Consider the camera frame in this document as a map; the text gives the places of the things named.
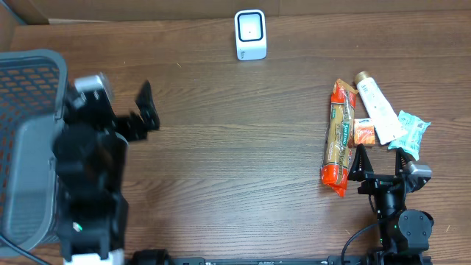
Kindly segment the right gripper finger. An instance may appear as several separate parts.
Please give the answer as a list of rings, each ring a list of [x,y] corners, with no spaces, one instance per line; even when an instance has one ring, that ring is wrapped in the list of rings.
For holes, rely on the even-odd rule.
[[[371,178],[373,174],[374,170],[369,161],[366,147],[363,144],[359,144],[356,148],[355,158],[348,174],[348,180],[365,181]]]
[[[395,175],[400,176],[404,172],[404,168],[410,162],[410,156],[404,151],[403,148],[396,149],[395,157]]]

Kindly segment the teal wet wipes pack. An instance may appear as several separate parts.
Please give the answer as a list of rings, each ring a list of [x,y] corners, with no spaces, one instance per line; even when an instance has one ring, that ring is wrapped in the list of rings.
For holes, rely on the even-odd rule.
[[[398,119],[407,133],[404,136],[393,140],[389,144],[388,149],[402,148],[415,160],[419,160],[422,136],[431,123],[423,121],[418,116],[404,112],[403,110],[399,112]]]

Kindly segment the orange spaghetti pack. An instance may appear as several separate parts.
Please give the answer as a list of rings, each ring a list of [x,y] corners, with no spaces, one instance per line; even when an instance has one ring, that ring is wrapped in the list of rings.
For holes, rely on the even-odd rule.
[[[330,97],[330,123],[320,176],[322,183],[340,197],[347,191],[357,93],[345,81],[337,79]]]

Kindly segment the white cream tube gold cap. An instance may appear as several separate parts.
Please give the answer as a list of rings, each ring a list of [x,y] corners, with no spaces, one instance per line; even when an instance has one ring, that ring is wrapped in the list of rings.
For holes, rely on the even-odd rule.
[[[355,76],[354,82],[374,124],[380,144],[385,145],[406,135],[406,129],[371,75],[362,71]]]

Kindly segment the small orange snack packet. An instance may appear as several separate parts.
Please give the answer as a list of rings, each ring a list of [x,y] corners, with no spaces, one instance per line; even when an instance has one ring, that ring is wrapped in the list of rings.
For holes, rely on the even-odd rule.
[[[370,118],[355,119],[353,129],[355,145],[375,145],[375,127]]]

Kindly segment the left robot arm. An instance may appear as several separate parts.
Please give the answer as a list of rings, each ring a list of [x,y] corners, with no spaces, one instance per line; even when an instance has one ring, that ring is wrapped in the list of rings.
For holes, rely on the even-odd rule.
[[[129,204],[121,187],[130,142],[160,128],[152,87],[135,98],[139,111],[117,116],[106,88],[74,87],[52,151],[60,189],[57,236],[65,264],[124,264]]]

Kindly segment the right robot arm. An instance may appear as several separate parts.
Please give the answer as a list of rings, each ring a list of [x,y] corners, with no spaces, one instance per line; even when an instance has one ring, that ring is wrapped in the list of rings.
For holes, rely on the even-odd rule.
[[[408,194],[420,190],[432,178],[430,166],[412,160],[403,149],[396,150],[395,173],[376,174],[366,147],[358,145],[348,179],[359,182],[358,193],[369,197],[376,214],[376,223],[359,230],[345,243],[341,251],[342,264],[430,264],[422,254],[429,249],[433,217],[406,207]],[[347,248],[362,233],[379,229],[380,246],[364,256],[347,256]]]

